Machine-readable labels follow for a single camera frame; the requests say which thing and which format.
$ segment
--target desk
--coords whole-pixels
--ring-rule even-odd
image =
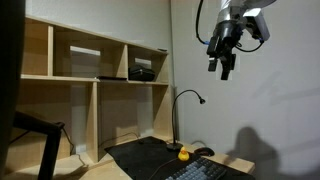
[[[182,143],[189,152],[193,152],[197,147]],[[113,158],[107,154],[98,164],[90,164],[86,162],[86,157],[80,155],[81,159],[89,164],[88,166],[83,166],[81,161],[79,160],[78,155],[73,155],[72,158],[68,158],[68,161],[62,159],[57,161],[56,169],[55,169],[55,177],[54,179],[62,180],[73,180],[73,179],[81,179],[81,180],[105,180],[114,179],[114,180],[128,180],[131,179],[113,160]],[[212,161],[215,161],[220,164],[224,164],[226,166],[232,167],[239,171],[251,174],[254,170],[254,163],[238,159],[231,158],[228,155],[217,153],[212,157],[206,157]],[[22,171],[18,171],[15,174],[10,174],[5,177],[5,180],[32,180],[37,176],[39,170],[39,166],[35,166],[32,168],[27,168]]]

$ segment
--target metal stand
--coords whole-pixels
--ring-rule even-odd
[[[51,180],[60,144],[61,129],[64,127],[64,123],[59,122],[57,124],[52,124],[26,114],[16,112],[13,126],[47,135],[38,179]]]

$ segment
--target wooden shelving unit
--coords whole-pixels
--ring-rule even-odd
[[[105,147],[136,137],[108,139],[127,133],[170,139],[172,102],[166,52],[35,17],[26,17],[25,22],[18,111],[64,122],[90,167],[110,160]],[[94,78],[128,78],[128,68],[141,61],[155,71],[153,82]],[[12,138],[21,133],[14,129]],[[45,136],[37,133],[11,144],[7,173],[34,171],[44,144]],[[70,156],[70,150],[63,135],[56,169],[66,164],[70,172],[79,168],[73,163],[77,155]]]

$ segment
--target lamp base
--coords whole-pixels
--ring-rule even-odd
[[[167,145],[167,149],[169,151],[180,151],[180,149],[182,148],[182,144],[180,143],[170,143]]]

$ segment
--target white wall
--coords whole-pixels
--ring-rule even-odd
[[[201,140],[217,152],[256,163],[256,178],[319,179],[319,0],[278,0],[265,8],[271,38],[262,48],[237,54],[232,80],[207,72],[206,47],[195,38],[200,0],[172,0],[174,75],[180,139]],[[220,8],[205,0],[200,35],[209,40]],[[258,43],[246,35],[244,49]]]
[[[122,40],[167,49],[168,60],[172,62],[171,9],[169,0],[27,0],[26,13],[62,24],[112,36]],[[169,69],[172,81],[172,69]],[[144,96],[150,96],[150,89],[140,88]],[[85,97],[84,87],[73,87],[72,138],[76,152],[85,151]],[[139,110],[149,110],[145,97],[138,97]],[[143,123],[141,133],[147,133],[152,123]],[[100,134],[100,141],[105,140]]]

